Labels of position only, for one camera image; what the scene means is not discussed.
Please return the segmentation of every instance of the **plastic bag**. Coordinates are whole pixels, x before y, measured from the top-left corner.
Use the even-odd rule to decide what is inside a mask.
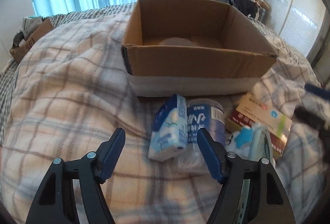
[[[207,174],[209,170],[197,144],[197,131],[206,128],[214,141],[225,146],[225,125],[222,106],[210,99],[187,102],[188,145],[173,159],[174,169],[183,173]]]

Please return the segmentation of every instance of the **blue milk carton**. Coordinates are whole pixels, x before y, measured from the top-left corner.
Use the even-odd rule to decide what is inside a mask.
[[[186,100],[174,94],[156,114],[148,157],[155,161],[166,161],[187,147],[187,139]]]

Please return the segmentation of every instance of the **cardboard box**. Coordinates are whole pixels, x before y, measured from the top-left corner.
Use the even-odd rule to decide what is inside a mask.
[[[13,47],[9,50],[12,54],[16,63],[20,63],[23,57],[26,55],[28,51],[32,48],[32,46],[43,36],[54,29],[49,18],[45,19],[43,23],[30,35],[30,37],[26,40],[26,42],[21,47]]]
[[[164,42],[168,38],[191,42]],[[137,0],[122,54],[141,97],[249,91],[276,53],[236,8],[212,0]]]
[[[235,132],[239,131],[243,125],[251,126],[255,122],[267,126],[273,146],[273,157],[277,160],[282,156],[288,141],[291,119],[248,93],[229,117],[226,129],[229,132]]]

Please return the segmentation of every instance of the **metal screw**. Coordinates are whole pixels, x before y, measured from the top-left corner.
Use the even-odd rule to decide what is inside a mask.
[[[269,164],[269,160],[267,158],[262,158],[261,159],[261,162],[264,164],[264,165],[268,165]]]
[[[227,152],[227,156],[228,156],[229,158],[234,159],[234,158],[236,157],[236,153],[234,153],[233,151],[229,151],[229,152]]]
[[[96,156],[96,153],[93,151],[87,153],[87,158],[89,158],[89,159],[93,159],[95,156]]]
[[[54,159],[53,164],[58,165],[61,161],[61,158],[56,158]]]

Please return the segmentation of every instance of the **bed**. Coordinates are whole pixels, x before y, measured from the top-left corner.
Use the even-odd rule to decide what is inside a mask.
[[[9,60],[1,74],[1,200],[17,223],[24,223],[54,158],[79,159],[117,127],[125,129],[126,145],[113,176],[102,185],[116,223],[207,221],[221,186],[209,175],[180,174],[171,161],[147,157],[151,123],[161,102],[137,99],[126,75],[120,44],[133,5],[51,17],[56,28],[34,45],[18,69]],[[306,82],[319,85],[306,58],[250,20],[279,55],[254,86],[257,98],[289,117],[298,104],[329,117],[329,105],[304,91]],[[241,97],[214,99],[228,116]],[[276,171],[297,223],[323,191],[322,151],[317,132],[293,119]],[[80,222],[87,223],[79,184],[74,186]]]

